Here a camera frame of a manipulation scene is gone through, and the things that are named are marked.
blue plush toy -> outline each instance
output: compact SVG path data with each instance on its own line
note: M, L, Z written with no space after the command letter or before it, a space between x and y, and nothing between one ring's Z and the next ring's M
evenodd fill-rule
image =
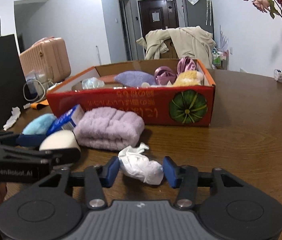
M46 134L51 124L57 119L53 114L44 114L30 122L23 130L25 135Z

orange object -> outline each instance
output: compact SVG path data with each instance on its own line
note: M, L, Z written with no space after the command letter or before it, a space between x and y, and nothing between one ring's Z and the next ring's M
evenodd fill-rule
M109 75L109 76L104 76L104 77L99 77L99 80L102 80L105 84L115 84L117 81L114 80L116 75Z
M42 108L44 108L45 106L48 106L48 105L49 105L49 103L48 103L48 100L46 99L46 100L43 100L39 103L33 103L33 104L30 105L30 107L32 109L40 110L40 109L42 109Z
M129 61L91 67L67 79L48 91L47 98L57 117L76 104L84 111L110 106L140 115L145 124L209 126L212 118L216 85L201 61L196 60L198 71L204 74L203 86L158 88L102 88L72 91L82 80L117 75L127 70L140 70L154 74L160 66L177 72L177 59Z

small bottle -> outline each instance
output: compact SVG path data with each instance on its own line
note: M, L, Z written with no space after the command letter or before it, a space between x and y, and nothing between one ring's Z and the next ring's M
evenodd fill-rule
M274 80L278 82L282 82L282 70L275 69L273 75L274 75Z

purple cloth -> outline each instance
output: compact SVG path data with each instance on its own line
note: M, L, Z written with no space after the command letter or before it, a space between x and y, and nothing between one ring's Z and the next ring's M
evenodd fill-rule
M128 87L141 87L143 82L156 85L154 76L142 71L125 71L115 76L114 80Z
M81 146L121 151L135 147L143 130L143 119L136 113L99 107L86 112L73 132Z
M177 79L177 75L167 66L157 68L154 72L154 76L157 85L161 86L165 86L169 81L173 84Z
M197 70L197 66L193 59L189 57L180 59L177 67L178 75L189 70Z

electronic device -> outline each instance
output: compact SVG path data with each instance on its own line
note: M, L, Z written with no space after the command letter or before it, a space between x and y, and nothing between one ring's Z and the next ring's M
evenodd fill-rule
M78 148L35 151L18 148L19 134L0 132L0 182L33 183L49 175L53 166L75 163Z
M61 169L16 194L0 206L0 232L6 240L277 240L282 205L222 168L211 173L163 160L165 177L180 188L168 200L114 200L107 205L102 187L111 187L120 163L84 172ZM85 189L85 204L65 192ZM210 197L196 204L198 187Z

